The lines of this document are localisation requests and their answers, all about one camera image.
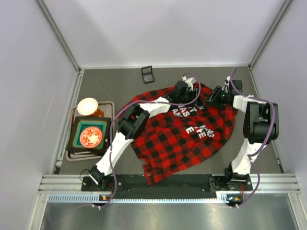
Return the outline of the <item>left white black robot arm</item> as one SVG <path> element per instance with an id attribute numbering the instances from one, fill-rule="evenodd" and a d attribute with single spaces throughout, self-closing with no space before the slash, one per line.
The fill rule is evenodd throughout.
<path id="1" fill-rule="evenodd" d="M 109 184 L 110 176 L 115 177 L 114 165 L 126 147 L 144 131 L 149 118 L 167 113 L 170 107 L 193 105 L 201 92 L 201 84 L 194 88 L 195 78 L 183 78 L 173 90 L 153 101 L 137 100 L 124 107 L 114 119 L 118 121 L 115 136 L 110 130 L 110 146 L 98 163 L 89 170 L 89 178 L 100 189 Z"/>

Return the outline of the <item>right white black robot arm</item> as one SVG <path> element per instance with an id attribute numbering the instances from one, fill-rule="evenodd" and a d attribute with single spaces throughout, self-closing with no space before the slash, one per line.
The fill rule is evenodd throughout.
<path id="1" fill-rule="evenodd" d="M 207 98 L 209 105 L 223 108 L 229 105 L 245 114 L 243 123 L 244 142 L 237 157 L 225 169 L 223 176 L 210 176 L 212 191 L 252 190 L 250 171 L 259 153 L 279 135 L 278 105 L 252 95 L 242 93 L 241 80 L 224 81 Z"/>

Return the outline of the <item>red black plaid shirt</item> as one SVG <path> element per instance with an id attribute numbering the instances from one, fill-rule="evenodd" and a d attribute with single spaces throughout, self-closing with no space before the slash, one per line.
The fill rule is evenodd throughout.
<path id="1" fill-rule="evenodd" d="M 214 155 L 230 139 L 237 110 L 209 106 L 172 106 L 151 117 L 141 136 L 132 143 L 143 160 L 148 185 L 195 166 Z"/>

